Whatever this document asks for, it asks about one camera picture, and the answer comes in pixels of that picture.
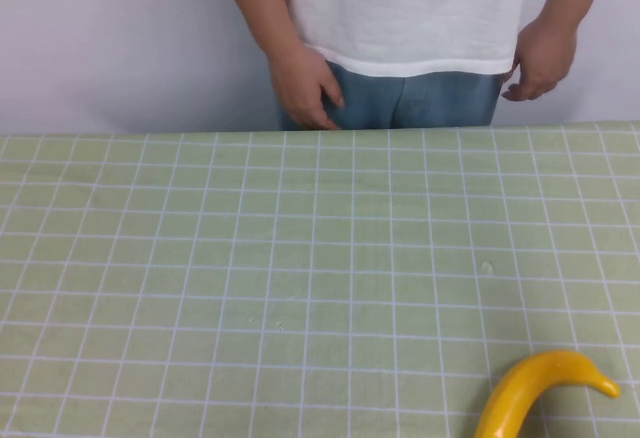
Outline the person's right hand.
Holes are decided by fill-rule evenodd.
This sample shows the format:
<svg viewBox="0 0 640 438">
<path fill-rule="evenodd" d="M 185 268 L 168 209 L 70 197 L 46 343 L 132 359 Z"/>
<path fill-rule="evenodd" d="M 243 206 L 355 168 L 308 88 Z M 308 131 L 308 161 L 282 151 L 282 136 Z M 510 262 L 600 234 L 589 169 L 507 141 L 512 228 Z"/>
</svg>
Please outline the person's right hand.
<svg viewBox="0 0 640 438">
<path fill-rule="evenodd" d="M 325 59 L 303 44 L 286 46 L 268 55 L 272 85 L 288 117 L 306 129 L 337 130 L 323 100 L 344 106 L 340 85 Z"/>
</svg>

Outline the person's left hand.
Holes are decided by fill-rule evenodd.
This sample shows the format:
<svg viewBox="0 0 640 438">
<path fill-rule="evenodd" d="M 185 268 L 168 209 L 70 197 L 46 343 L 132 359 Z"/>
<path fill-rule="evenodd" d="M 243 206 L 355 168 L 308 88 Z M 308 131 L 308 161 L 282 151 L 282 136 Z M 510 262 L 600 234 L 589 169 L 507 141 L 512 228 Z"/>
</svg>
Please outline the person's left hand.
<svg viewBox="0 0 640 438">
<path fill-rule="evenodd" d="M 577 47 L 577 28 L 544 18 L 530 22 L 519 33 L 512 70 L 519 79 L 502 96 L 511 102 L 533 101 L 552 91 L 569 73 Z"/>
</svg>

